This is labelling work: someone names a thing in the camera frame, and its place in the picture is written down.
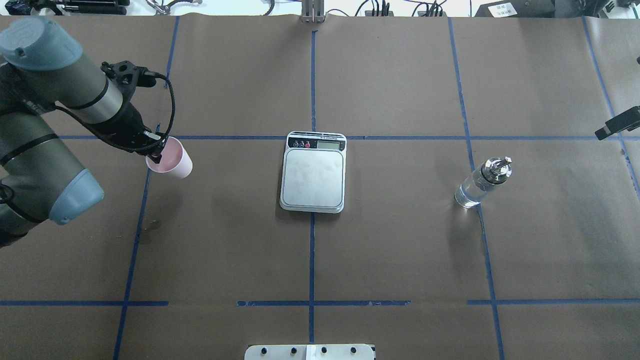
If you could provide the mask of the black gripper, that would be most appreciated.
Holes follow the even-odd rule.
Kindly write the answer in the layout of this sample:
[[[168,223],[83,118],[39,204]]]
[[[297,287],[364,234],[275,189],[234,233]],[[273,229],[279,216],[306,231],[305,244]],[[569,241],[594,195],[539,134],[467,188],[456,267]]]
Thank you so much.
[[[162,161],[163,148],[169,135],[153,132],[143,123],[137,108],[129,103],[109,120],[93,125],[93,132],[120,150],[141,153],[153,164]]]

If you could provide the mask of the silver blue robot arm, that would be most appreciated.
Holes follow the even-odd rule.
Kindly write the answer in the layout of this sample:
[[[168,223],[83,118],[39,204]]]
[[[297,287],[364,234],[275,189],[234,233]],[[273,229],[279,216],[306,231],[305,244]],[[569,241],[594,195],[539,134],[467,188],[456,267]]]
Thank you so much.
[[[96,65],[59,23],[25,16],[1,32],[2,248],[51,220],[65,225],[100,203],[105,192],[68,149],[44,114],[61,111],[109,146],[158,164],[164,132],[144,125],[131,102],[138,87],[169,78],[130,61]]]

